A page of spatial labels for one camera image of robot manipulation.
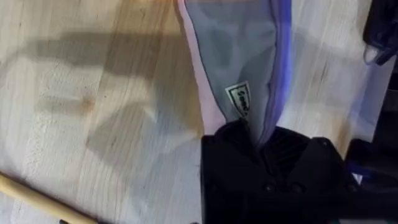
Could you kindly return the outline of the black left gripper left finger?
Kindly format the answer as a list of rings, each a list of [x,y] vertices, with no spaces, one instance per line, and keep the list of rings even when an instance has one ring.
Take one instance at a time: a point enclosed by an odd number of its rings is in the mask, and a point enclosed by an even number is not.
[[[203,223],[262,223],[258,197],[265,182],[265,168],[254,152],[245,122],[233,121],[202,137]]]

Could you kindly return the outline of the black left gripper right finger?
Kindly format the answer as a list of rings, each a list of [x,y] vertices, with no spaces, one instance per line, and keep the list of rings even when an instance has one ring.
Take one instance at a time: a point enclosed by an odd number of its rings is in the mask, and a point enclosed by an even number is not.
[[[287,209],[305,222],[397,221],[397,178],[345,162],[329,139],[277,127],[262,153]]]

